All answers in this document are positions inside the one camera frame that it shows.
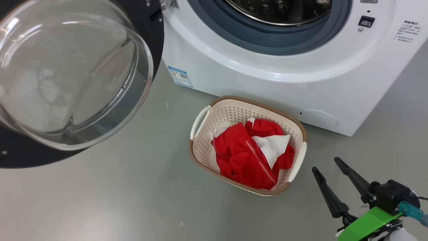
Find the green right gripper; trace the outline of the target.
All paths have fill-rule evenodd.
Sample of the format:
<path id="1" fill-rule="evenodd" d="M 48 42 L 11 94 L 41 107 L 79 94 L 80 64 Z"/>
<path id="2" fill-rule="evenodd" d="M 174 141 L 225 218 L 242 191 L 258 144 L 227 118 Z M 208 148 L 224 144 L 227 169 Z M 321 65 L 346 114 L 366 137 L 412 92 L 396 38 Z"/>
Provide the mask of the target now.
<path id="1" fill-rule="evenodd" d="M 376 201 L 375 195 L 370 192 L 370 183 L 350 168 L 341 158 L 335 157 L 335 163 L 344 175 L 351 180 L 360 194 L 364 204 L 373 205 Z M 323 174 L 317 167 L 312 168 L 312 173 L 319 186 L 321 194 L 333 218 L 342 219 L 344 230 L 338 233 L 338 241 L 367 241 L 385 232 L 393 230 L 402 224 L 402 213 L 390 215 L 379 207 L 374 207 L 364 215 L 357 218 L 349 214 L 349 207 L 344 204 L 330 189 Z"/>

